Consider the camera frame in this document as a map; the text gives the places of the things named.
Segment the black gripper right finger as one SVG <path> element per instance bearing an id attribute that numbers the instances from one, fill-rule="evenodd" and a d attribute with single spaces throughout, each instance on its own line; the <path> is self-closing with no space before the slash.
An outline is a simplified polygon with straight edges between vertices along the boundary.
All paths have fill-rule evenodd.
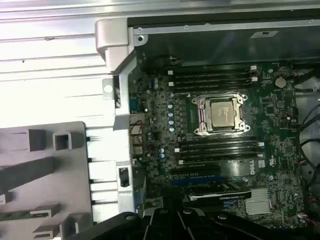
<path id="1" fill-rule="evenodd" d="M 213 192 L 187 196 L 182 194 L 183 207 L 178 216 L 181 231 L 177 240 L 274 240 L 275 233 L 271 229 L 239 217 L 226 211 L 215 211 L 207 217 L 203 206 L 209 202 L 218 203 L 230 200 L 233 192 Z"/>

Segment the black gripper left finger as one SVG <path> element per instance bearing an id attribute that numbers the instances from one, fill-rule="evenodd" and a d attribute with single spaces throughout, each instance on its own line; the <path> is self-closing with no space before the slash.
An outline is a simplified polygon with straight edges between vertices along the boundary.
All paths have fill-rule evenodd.
<path id="1" fill-rule="evenodd" d="M 182 224 L 178 213 L 183 208 L 183 195 L 176 191 L 163 194 L 163 207 L 148 208 L 140 217 L 123 212 L 97 223 L 71 238 L 73 240 L 175 240 Z"/>

